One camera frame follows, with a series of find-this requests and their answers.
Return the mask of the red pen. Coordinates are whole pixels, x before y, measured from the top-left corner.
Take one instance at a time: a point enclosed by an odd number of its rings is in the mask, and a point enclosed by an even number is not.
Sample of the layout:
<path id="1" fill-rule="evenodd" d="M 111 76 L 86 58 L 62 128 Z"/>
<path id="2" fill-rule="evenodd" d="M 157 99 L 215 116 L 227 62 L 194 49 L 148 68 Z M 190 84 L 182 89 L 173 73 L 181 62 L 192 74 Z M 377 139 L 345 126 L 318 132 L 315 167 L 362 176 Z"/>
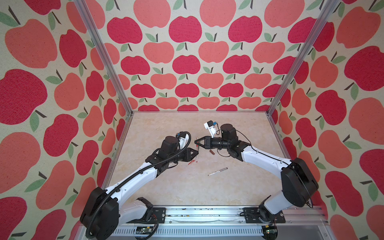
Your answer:
<path id="1" fill-rule="evenodd" d="M 199 145 L 198 144 L 196 144 L 196 151 L 197 152 L 199 152 Z"/>

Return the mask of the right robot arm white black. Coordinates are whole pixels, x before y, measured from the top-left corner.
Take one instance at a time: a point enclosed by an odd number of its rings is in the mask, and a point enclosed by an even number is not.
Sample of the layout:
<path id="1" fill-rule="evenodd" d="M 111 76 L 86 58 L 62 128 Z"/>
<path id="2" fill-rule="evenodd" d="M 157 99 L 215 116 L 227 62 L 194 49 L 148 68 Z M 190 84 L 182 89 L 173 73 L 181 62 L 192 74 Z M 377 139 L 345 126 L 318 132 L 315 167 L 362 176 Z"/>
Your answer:
<path id="1" fill-rule="evenodd" d="M 250 141 L 240 140 L 237 136 L 239 131 L 231 124 L 223 124 L 219 129 L 221 136 L 215 137 L 216 124 L 213 121 L 205 123 L 210 135 L 195 140 L 195 144 L 206 150 L 227 150 L 230 157 L 256 165 L 282 181 L 282 190 L 267 197 L 255 213 L 262 223 L 273 222 L 282 210 L 289 207 L 303 207 L 312 202 L 319 185 L 304 160 L 280 158 L 261 151 Z"/>

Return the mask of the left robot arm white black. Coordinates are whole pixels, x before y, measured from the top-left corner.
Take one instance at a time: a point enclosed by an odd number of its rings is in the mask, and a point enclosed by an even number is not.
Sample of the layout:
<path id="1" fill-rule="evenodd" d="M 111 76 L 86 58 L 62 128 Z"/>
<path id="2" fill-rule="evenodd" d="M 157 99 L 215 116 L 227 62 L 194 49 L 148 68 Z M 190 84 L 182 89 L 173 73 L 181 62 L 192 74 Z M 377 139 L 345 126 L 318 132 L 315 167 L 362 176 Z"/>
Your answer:
<path id="1" fill-rule="evenodd" d="M 121 224 L 151 217 L 152 204 L 144 198 L 137 199 L 123 211 L 123 204 L 141 187 L 156 179 L 169 169 L 170 163 L 190 162 L 198 151 L 189 147 L 191 134 L 180 132 L 167 136 L 162 146 L 156 149 L 132 174 L 117 184 L 91 191 L 80 222 L 86 227 L 85 236 L 89 240 L 107 239 Z"/>

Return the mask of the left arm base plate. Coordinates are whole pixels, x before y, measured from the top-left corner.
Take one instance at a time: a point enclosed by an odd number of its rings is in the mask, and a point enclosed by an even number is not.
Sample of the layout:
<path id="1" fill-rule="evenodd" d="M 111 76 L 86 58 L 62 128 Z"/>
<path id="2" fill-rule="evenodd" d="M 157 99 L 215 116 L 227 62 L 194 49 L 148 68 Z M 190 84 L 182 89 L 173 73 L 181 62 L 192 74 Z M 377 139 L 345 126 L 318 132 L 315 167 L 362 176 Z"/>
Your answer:
<path id="1" fill-rule="evenodd" d="M 127 224 L 164 224 L 166 210 L 166 208 L 151 208 L 145 212 L 141 219 L 132 220 Z"/>

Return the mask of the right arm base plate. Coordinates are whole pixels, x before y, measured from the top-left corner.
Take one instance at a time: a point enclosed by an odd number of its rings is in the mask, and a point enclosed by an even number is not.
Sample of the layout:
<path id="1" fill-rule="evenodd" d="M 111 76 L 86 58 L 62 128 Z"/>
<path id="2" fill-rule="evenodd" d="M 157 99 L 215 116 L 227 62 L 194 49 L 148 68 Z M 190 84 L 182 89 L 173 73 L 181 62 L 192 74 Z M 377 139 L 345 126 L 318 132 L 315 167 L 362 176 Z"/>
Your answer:
<path id="1" fill-rule="evenodd" d="M 282 211 L 277 214 L 271 214 L 267 210 L 258 207 L 255 208 L 243 208 L 240 213 L 241 217 L 244 217 L 247 224 L 284 224 L 286 223 L 285 216 Z"/>

